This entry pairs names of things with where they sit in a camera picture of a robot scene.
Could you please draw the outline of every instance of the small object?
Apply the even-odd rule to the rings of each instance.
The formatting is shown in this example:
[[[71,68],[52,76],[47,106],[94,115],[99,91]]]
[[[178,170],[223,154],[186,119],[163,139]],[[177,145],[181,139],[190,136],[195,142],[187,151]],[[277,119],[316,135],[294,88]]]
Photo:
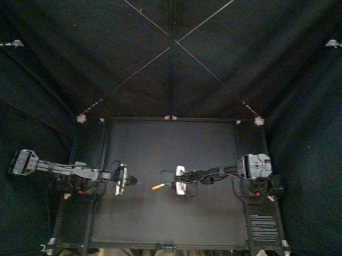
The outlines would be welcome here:
[[[272,202],[274,202],[274,197],[273,196],[268,196],[268,198],[270,199]]]
[[[261,250],[259,253],[257,254],[257,256],[268,256],[268,253],[265,250]]]
[[[289,247],[290,246],[286,240],[282,240],[282,245],[284,245],[284,247]]]
[[[44,244],[42,244],[40,247],[42,247],[42,250],[40,250],[40,251],[42,251],[42,252],[47,252],[47,246],[46,246]]]
[[[165,116],[165,120],[173,120],[173,121],[177,121],[178,117],[177,116]]]
[[[336,39],[329,40],[329,42],[326,43],[326,47],[334,47],[337,49],[338,46],[342,47]]]
[[[87,121],[87,116],[86,116],[84,114],[80,114],[80,115],[76,117],[76,119],[78,119],[78,122],[83,124],[83,123]]]
[[[163,183],[163,184],[159,184],[159,185],[154,186],[154,187],[153,187],[153,190],[158,190],[158,189],[162,188],[165,185],[166,185],[166,184]]]
[[[51,237],[50,241],[48,241],[48,245],[54,245],[56,242],[56,238],[55,237]]]
[[[71,194],[70,193],[64,193],[64,196],[63,196],[64,200],[68,200],[70,197],[71,197]]]
[[[265,119],[264,119],[261,116],[258,116],[258,117],[255,117],[254,123],[255,123],[258,126],[262,126],[262,125],[265,124]]]
[[[12,46],[15,46],[15,47],[19,47],[19,46],[24,46],[24,44],[23,44],[23,42],[20,41],[20,40],[15,40],[14,42],[12,42]]]

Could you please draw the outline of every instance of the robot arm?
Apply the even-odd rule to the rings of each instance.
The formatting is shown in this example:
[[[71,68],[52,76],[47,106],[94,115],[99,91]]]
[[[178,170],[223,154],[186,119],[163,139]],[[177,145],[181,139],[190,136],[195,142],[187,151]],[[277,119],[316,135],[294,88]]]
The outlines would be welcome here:
[[[106,170],[95,169],[82,162],[76,162],[75,165],[52,163],[40,160],[32,150],[20,150],[12,160],[8,173],[12,175],[28,176],[36,171],[68,177],[76,176],[98,183],[114,181],[117,183],[115,195],[122,195],[125,186],[134,185],[138,181],[134,176],[129,175],[127,166],[125,164],[121,164],[113,173]]]

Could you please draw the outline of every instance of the black fabric backdrop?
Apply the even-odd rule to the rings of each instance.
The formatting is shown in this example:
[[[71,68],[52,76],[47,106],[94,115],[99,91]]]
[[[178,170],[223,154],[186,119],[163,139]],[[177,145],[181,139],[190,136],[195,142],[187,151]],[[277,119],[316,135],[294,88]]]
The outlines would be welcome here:
[[[289,242],[300,255],[341,255],[342,48],[325,48],[342,42],[341,1],[237,0],[198,28],[227,1],[170,4],[0,1],[0,43],[26,44],[0,47],[0,254],[48,237],[50,180],[7,177],[12,154],[67,162],[75,117],[105,97],[88,115],[254,118],[245,100],[268,119]],[[177,40],[197,28],[181,40],[193,57],[161,28]]]

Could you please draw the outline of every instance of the black floor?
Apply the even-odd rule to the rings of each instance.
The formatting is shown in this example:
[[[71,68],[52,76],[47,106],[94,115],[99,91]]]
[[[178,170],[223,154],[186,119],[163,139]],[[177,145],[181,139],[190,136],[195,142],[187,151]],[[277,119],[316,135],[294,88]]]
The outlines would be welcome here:
[[[161,171],[175,171],[178,165],[190,171],[235,164],[234,125],[122,121],[110,130],[107,166],[119,159],[139,183],[122,197],[114,197],[109,185],[93,242],[243,247],[243,205],[233,194],[230,178],[211,186],[199,185],[194,198],[178,196],[170,187],[151,190],[161,183]]]

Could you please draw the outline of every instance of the black curtain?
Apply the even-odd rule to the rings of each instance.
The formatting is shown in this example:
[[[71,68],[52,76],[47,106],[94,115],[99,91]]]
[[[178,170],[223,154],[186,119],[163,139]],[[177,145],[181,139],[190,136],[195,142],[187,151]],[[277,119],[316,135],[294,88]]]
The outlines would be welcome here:
[[[296,255],[342,255],[341,66],[342,49],[322,47],[270,108],[268,136]]]
[[[15,32],[0,22],[0,41],[12,42]],[[14,177],[7,169],[20,149],[68,162],[76,126],[52,88],[30,49],[0,47],[0,255],[38,255],[51,237],[58,198],[47,190],[51,179]]]

